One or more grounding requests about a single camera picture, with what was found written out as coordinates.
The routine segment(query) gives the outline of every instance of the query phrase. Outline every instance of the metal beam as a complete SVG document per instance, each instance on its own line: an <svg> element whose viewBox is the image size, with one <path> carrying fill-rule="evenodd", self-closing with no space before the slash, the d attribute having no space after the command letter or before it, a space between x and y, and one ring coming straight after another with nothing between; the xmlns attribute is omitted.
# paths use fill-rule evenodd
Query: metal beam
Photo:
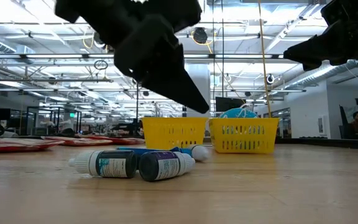
<svg viewBox="0 0 358 224"><path fill-rule="evenodd" d="M32 79L32 80L18 80L18 79L0 79L0 82L113 82L112 80L95 80L95 79Z"/></svg>

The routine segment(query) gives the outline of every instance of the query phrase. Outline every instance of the white cap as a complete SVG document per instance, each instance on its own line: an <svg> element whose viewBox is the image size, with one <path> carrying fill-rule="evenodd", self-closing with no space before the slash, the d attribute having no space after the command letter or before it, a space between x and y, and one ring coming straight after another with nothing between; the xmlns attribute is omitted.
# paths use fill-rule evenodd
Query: white cap
<svg viewBox="0 0 358 224"><path fill-rule="evenodd" d="M196 161L205 161L211 157L211 150L202 145L190 145L191 155Z"/></svg>
<svg viewBox="0 0 358 224"><path fill-rule="evenodd" d="M68 166L74 167L81 174L90 174L90 159L93 153L93 151L79 153L75 159L68 161Z"/></svg>
<svg viewBox="0 0 358 224"><path fill-rule="evenodd" d="M174 153L178 156L180 162L180 170L178 175L183 175L194 168L196 161L189 154L181 152Z"/></svg>

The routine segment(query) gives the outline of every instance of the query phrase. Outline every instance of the yellow basket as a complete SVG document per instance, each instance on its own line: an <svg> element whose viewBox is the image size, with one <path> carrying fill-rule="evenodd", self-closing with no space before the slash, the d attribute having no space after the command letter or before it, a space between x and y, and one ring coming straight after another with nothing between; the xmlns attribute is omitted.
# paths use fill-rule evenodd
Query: yellow basket
<svg viewBox="0 0 358 224"><path fill-rule="evenodd" d="M202 144L207 118L142 118L148 149Z"/></svg>
<svg viewBox="0 0 358 224"><path fill-rule="evenodd" d="M209 130L220 153L272 153L280 118L213 118Z"/></svg>

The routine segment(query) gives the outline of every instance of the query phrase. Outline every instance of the pole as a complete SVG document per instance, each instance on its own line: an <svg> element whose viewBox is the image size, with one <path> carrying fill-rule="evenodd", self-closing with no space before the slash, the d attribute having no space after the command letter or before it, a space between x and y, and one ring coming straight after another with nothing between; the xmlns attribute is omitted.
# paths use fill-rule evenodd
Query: pole
<svg viewBox="0 0 358 224"><path fill-rule="evenodd" d="M138 128L138 119L139 119L139 82L136 82L136 124L135 124L135 133L137 136L137 128Z"/></svg>
<svg viewBox="0 0 358 224"><path fill-rule="evenodd" d="M57 133L59 133L60 108L57 108Z"/></svg>
<svg viewBox="0 0 358 224"><path fill-rule="evenodd" d="M75 133L78 133L78 118L80 118L80 112L77 111L77 123L76 123L76 126L75 126Z"/></svg>
<svg viewBox="0 0 358 224"><path fill-rule="evenodd" d="M27 127L29 125L29 107L27 107L27 112L25 114L25 134L28 135L29 133L27 132ZM19 135L22 135L22 128L20 128L19 130Z"/></svg>
<svg viewBox="0 0 358 224"><path fill-rule="evenodd" d="M81 132L81 121L82 121L82 112L80 112L80 132Z"/></svg>

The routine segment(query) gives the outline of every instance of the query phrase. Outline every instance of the bottle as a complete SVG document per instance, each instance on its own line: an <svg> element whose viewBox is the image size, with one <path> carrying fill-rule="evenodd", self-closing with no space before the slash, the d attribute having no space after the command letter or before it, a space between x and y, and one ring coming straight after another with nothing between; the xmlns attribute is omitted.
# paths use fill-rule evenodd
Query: bottle
<svg viewBox="0 0 358 224"><path fill-rule="evenodd" d="M181 152L189 154L195 161L205 161L211 157L211 150L202 145L190 145L187 148L180 149L175 147L171 149L172 152Z"/></svg>
<svg viewBox="0 0 358 224"><path fill-rule="evenodd" d="M189 172L196 161L189 154L170 151L146 152L140 157L140 176L146 181L163 180Z"/></svg>
<svg viewBox="0 0 358 224"><path fill-rule="evenodd" d="M133 151L93 151L78 154L68 165L81 174L133 178L137 161Z"/></svg>
<svg viewBox="0 0 358 224"><path fill-rule="evenodd" d="M142 148L131 148L131 147L118 147L117 150L134 151L138 158L138 163L139 163L140 156L145 154L146 152L161 151L160 149L142 149ZM174 147L170 151L189 154L196 161L205 161L211 157L211 150L209 150L207 147L202 145L190 145L188 146L188 148L183 148L183 149L179 147Z"/></svg>

